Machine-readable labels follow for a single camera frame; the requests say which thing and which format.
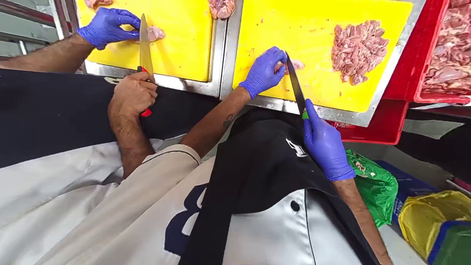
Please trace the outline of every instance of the red knife handle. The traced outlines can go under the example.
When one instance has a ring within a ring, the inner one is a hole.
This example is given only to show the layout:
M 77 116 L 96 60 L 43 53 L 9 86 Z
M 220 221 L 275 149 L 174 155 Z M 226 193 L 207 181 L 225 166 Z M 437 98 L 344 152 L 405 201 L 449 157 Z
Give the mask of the red knife handle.
M 142 66 L 138 66 L 138 72 L 147 72 L 149 73 L 149 71 L 147 71 L 144 67 Z M 146 82 L 150 82 L 150 83 L 153 83 L 152 80 L 150 79 L 146 79 L 146 80 L 143 80 L 143 81 L 146 81 Z M 143 112 L 141 112 L 141 117 L 148 117 L 152 114 L 152 111 L 148 108 L 146 108 L 146 110 L 144 110 Z

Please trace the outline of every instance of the blue nitrile glove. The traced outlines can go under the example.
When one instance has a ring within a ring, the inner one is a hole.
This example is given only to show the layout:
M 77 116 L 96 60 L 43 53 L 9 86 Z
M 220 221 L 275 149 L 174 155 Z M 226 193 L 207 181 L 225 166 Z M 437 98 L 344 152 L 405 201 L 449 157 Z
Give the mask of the blue nitrile glove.
M 330 181 L 346 180 L 356 176 L 347 162 L 340 132 L 319 118 L 312 101 L 306 100 L 309 119 L 304 120 L 304 144 Z
M 103 50 L 108 43 L 139 39 L 139 31 L 125 31 L 120 28 L 124 24 L 139 29 L 141 20 L 127 10 L 100 8 L 90 24 L 77 31 L 95 48 Z
M 282 66 L 275 74 L 275 65 L 279 61 L 285 64 L 286 54 L 278 47 L 271 47 L 255 59 L 247 78 L 239 85 L 249 92 L 252 99 L 260 92 L 278 85 L 286 69 L 286 66 Z

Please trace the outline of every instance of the kitchen knife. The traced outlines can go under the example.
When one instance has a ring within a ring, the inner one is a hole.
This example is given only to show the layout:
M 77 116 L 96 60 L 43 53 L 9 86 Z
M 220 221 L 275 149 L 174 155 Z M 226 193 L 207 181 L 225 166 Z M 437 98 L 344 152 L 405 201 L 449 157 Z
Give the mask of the kitchen knife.
M 139 29 L 139 67 L 138 72 L 148 72 L 150 78 L 145 80 L 149 83 L 155 83 L 154 68 L 152 67 L 152 58 L 150 55 L 149 35 L 147 33 L 146 15 L 141 16 L 141 28 Z M 142 117 L 147 117 L 152 114 L 150 109 L 146 109 L 141 113 Z
M 304 93 L 302 92 L 301 85 L 299 84 L 298 76 L 294 70 L 294 65 L 286 52 L 286 66 L 288 67 L 288 73 L 291 79 L 291 86 L 293 87 L 294 97 L 296 98 L 296 103 L 298 104 L 299 114 L 302 115 L 302 119 L 309 119 L 306 112 L 306 99 L 304 98 Z

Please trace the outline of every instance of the sleeve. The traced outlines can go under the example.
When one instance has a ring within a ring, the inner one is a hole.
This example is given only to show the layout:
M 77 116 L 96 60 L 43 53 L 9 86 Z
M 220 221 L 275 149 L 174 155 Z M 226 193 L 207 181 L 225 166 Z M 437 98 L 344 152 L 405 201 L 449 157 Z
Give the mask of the sleeve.
M 201 164 L 186 145 L 173 145 L 144 162 L 108 195 L 40 264 L 66 264 L 93 256 Z

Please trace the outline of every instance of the chef jacket button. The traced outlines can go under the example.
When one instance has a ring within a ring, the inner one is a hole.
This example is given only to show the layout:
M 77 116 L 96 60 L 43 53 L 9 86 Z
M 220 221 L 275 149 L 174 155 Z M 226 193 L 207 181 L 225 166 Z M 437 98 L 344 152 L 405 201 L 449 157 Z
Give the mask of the chef jacket button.
M 301 207 L 299 207 L 299 204 L 297 202 L 292 200 L 291 201 L 291 209 L 293 209 L 293 211 L 295 211 L 295 212 L 298 212 L 299 209 L 301 209 Z

